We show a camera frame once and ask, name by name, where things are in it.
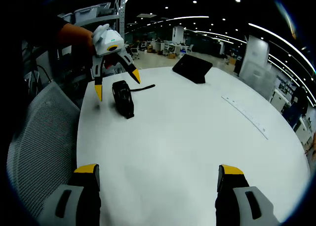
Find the floor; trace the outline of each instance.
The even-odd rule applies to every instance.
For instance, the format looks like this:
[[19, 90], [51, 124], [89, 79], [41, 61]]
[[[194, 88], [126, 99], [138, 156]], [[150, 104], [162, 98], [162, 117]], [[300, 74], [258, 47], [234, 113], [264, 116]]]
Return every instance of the floor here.
[[[224, 59], [214, 57], [209, 54], [202, 54], [197, 52], [190, 52], [189, 55], [194, 57], [209, 61], [213, 64], [213, 67], [219, 68], [233, 76], [236, 77], [236, 74], [233, 72], [235, 66], [232, 64], [226, 64]], [[134, 60], [134, 65], [138, 69], [149, 69], [149, 68], [158, 68], [158, 67], [167, 67], [174, 66], [180, 57], [177, 56], [175, 59], [169, 59], [167, 56], [158, 55], [156, 53], [147, 53], [146, 51], [139, 52], [139, 59]]]

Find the cardboard box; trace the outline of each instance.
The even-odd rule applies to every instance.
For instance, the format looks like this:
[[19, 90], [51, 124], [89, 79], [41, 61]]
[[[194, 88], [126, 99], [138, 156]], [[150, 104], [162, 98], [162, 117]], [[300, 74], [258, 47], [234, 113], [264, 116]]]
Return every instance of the cardboard box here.
[[235, 65], [235, 64], [236, 64], [236, 60], [235, 60], [234, 58], [231, 58], [231, 59], [229, 60], [229, 63]]
[[168, 55], [168, 58], [169, 59], [175, 59], [176, 58], [176, 54], [171, 53], [171, 54]]

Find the gray mesh chair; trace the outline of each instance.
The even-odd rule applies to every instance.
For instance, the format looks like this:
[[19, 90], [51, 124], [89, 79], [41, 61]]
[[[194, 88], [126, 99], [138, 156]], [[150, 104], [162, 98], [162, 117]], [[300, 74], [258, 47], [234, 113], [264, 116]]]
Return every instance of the gray mesh chair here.
[[79, 108], [52, 82], [31, 102], [23, 129], [13, 137], [7, 174], [34, 218], [44, 200], [67, 184], [76, 168], [78, 121]]

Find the office desk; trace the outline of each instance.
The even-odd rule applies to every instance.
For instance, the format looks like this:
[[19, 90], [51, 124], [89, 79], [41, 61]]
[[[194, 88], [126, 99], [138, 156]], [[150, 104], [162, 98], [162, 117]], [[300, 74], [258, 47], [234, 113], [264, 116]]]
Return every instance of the office desk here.
[[186, 51], [186, 53], [188, 53], [188, 46], [187, 45], [178, 45], [178, 44], [173, 44], [173, 43], [170, 43], [169, 44], [170, 46], [174, 46], [175, 47], [175, 50], [174, 52], [179, 55], [180, 54], [180, 50], [184, 49]]
[[[216, 225], [220, 164], [240, 168], [284, 221], [309, 181], [300, 142], [275, 108], [236, 78], [211, 68], [196, 85], [171, 67], [140, 70], [141, 85], [127, 73], [103, 79], [103, 102], [89, 83], [79, 119], [78, 166], [100, 165], [101, 223], [116, 225]], [[112, 83], [126, 80], [135, 117], [115, 109]], [[267, 130], [266, 139], [227, 103], [238, 101]]]

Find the white wall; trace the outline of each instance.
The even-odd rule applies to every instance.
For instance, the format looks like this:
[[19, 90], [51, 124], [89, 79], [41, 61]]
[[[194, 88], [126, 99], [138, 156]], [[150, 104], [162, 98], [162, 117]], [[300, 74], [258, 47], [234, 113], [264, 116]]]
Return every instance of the white wall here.
[[183, 42], [183, 27], [174, 27], [172, 29], [172, 42], [181, 43]]

